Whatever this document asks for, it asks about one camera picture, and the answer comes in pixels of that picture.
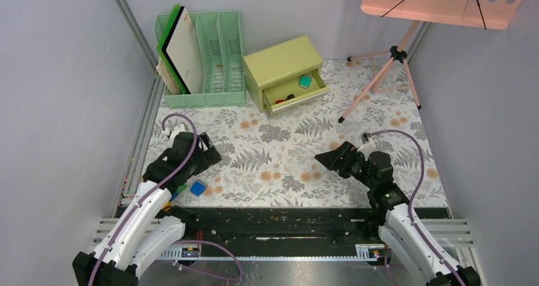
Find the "red black stamp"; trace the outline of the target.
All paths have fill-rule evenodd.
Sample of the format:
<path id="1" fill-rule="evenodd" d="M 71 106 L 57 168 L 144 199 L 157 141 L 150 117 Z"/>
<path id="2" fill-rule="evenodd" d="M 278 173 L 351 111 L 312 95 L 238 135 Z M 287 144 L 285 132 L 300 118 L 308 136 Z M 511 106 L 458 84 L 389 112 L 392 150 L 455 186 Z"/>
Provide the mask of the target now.
<path id="1" fill-rule="evenodd" d="M 292 100 L 295 98 L 295 95 L 294 94 L 290 94 L 288 95 L 285 99 L 279 99 L 279 100 L 276 100 L 275 101 L 275 104 L 280 104 L 282 102 L 285 102 L 285 101 L 288 101 L 288 100 Z"/>

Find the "green cube block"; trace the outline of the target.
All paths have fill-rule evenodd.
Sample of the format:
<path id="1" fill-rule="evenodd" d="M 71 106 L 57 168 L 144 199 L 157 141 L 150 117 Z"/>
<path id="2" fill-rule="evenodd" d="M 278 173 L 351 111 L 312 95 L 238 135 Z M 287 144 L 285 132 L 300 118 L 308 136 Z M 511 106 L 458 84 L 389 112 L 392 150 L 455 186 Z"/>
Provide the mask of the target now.
<path id="1" fill-rule="evenodd" d="M 299 79 L 299 87 L 308 89 L 312 84 L 313 78 L 309 75 L 303 75 Z"/>

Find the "yellow-green drawer cabinet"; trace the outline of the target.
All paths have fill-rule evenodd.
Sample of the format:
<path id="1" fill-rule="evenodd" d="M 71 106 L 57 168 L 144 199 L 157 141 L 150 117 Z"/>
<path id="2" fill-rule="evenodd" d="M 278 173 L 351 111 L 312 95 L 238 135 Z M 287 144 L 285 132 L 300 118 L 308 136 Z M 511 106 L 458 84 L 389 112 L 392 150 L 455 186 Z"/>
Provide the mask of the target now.
<path id="1" fill-rule="evenodd" d="M 245 86 L 259 112 L 282 112 L 329 93 L 320 76 L 322 65 L 310 38 L 299 36 L 243 57 Z M 308 89 L 299 87 L 303 75 L 313 78 Z M 275 104 L 290 94 L 295 98 Z"/>

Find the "white perforated board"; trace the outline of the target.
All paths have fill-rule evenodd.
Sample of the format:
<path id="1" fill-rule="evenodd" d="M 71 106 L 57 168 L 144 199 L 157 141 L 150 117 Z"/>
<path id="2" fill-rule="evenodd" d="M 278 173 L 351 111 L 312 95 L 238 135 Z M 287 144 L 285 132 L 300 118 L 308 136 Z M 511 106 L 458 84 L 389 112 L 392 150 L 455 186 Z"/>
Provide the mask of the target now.
<path id="1" fill-rule="evenodd" d="M 195 24 L 185 6 L 167 52 L 189 88 L 190 94 L 202 93 L 205 72 L 201 50 Z"/>

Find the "green clip file folder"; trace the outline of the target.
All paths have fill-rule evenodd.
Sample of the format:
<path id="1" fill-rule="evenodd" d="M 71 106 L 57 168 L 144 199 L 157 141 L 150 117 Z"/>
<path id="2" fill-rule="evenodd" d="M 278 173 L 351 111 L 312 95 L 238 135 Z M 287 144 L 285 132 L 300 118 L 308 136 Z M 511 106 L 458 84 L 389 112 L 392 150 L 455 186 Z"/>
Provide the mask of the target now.
<path id="1" fill-rule="evenodd" d="M 179 89 L 180 94 L 186 95 L 190 94 L 191 92 L 186 86 L 182 76 L 179 74 L 169 52 L 167 52 L 183 11 L 184 7 L 180 4 L 176 4 L 173 6 L 168 18 L 162 21 L 163 25 L 161 26 L 161 36 L 158 40 L 157 50 L 161 59 L 163 60 L 163 63 L 166 65 L 166 68 L 169 71 L 176 88 Z"/>

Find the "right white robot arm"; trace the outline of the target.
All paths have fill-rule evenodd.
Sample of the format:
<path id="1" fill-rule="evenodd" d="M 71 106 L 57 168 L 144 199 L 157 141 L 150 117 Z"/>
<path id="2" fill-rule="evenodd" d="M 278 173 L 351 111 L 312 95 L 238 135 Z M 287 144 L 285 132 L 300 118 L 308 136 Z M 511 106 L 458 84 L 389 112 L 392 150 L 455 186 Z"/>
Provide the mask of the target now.
<path id="1" fill-rule="evenodd" d="M 481 284 L 478 272 L 453 258 L 421 222 L 393 179 L 389 154 L 374 151 L 365 156 L 361 149 L 344 142 L 335 150 L 315 155 L 315 159 L 340 177 L 353 177 L 368 188 L 371 211 L 365 219 L 367 239 L 388 245 L 415 280 L 424 285 Z"/>

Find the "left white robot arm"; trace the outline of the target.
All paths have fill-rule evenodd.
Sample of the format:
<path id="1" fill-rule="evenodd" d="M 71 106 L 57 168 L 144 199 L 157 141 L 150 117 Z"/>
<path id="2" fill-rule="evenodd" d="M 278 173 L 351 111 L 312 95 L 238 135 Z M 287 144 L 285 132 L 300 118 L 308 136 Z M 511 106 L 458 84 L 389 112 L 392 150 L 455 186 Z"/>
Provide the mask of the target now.
<path id="1" fill-rule="evenodd" d="M 157 228 L 147 227 L 181 186 L 222 160 L 209 136 L 180 132 L 172 147 L 150 163 L 135 197 L 109 234 L 90 253 L 72 262 L 78 285 L 137 285 L 146 269 L 173 242 L 197 234 L 194 214 L 178 206 Z"/>

